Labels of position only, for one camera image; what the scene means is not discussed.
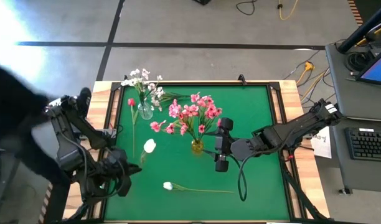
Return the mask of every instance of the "yellow vase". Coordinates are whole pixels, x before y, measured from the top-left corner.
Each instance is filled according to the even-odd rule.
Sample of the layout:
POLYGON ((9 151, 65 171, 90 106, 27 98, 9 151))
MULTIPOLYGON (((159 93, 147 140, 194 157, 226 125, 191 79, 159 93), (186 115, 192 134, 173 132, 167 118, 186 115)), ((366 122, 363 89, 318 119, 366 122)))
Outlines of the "yellow vase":
POLYGON ((204 143, 202 140, 193 140, 192 141, 192 152, 193 154, 199 156, 203 153, 204 143))

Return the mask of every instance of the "concrete floor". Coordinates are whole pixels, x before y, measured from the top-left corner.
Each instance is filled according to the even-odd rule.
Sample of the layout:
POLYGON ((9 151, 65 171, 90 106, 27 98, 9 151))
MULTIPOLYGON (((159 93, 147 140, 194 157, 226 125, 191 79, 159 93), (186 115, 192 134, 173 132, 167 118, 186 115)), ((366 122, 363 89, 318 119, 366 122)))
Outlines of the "concrete floor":
MULTIPOLYGON (((279 19, 276 1, 256 2, 252 16, 238 12, 238 2, 212 0, 201 6, 191 0, 126 0, 114 41, 326 45, 346 38, 357 28, 346 0, 300 1, 294 16, 287 21, 279 19)), ((118 3, 119 0, 0 0, 0 64, 15 71, 35 90, 49 94, 75 95, 84 86, 92 88, 105 47, 56 47, 53 42, 88 42, 88 46, 92 46, 90 42, 107 42, 118 3), (43 43, 43 47, 14 44, 23 41, 51 43, 43 43)), ((283 3, 284 14, 289 13, 292 3, 283 3)), ((112 47, 103 80, 122 80, 136 67, 147 68, 166 80, 231 80, 241 73, 247 79, 281 80, 314 52, 112 47)), ((311 61, 316 67, 313 75, 328 67, 323 51, 311 61)), ((290 78, 297 79, 302 69, 290 78)), ((308 85, 302 86, 299 92, 304 93, 307 88, 308 85)), ((333 93, 332 88, 320 83, 312 99, 327 98, 333 93)), ((40 127, 34 134, 53 156, 57 143, 51 127, 40 127)), ((381 193, 355 191, 350 197, 339 196, 339 169, 320 158, 317 163, 332 218, 381 223, 381 193)), ((20 166, 8 189, 0 222, 19 219, 21 224, 35 223, 45 190, 45 180, 20 166)))

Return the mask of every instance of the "laptop screen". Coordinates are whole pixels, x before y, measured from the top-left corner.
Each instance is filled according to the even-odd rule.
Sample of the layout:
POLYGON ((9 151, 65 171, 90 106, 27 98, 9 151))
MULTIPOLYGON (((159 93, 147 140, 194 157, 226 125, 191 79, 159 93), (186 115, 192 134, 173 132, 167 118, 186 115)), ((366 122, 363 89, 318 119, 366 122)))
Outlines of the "laptop screen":
POLYGON ((381 82, 381 57, 360 78, 381 82))

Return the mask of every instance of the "black keyboard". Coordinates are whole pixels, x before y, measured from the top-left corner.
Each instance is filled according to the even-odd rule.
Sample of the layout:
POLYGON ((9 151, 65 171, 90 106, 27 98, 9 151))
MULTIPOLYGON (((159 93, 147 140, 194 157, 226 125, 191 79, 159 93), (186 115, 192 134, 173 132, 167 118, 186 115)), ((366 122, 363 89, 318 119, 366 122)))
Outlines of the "black keyboard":
POLYGON ((381 129, 346 128, 351 159, 381 161, 381 129))

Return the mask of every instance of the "black pole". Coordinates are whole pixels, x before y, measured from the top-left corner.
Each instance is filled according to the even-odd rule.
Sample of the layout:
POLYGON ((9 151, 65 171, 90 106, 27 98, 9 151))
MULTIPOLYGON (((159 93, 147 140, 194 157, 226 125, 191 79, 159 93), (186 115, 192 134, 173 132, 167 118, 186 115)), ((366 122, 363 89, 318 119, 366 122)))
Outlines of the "black pole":
POLYGON ((371 29, 373 29, 381 21, 381 8, 357 30, 352 33, 347 40, 338 47, 340 53, 346 53, 352 46, 364 38, 371 29))

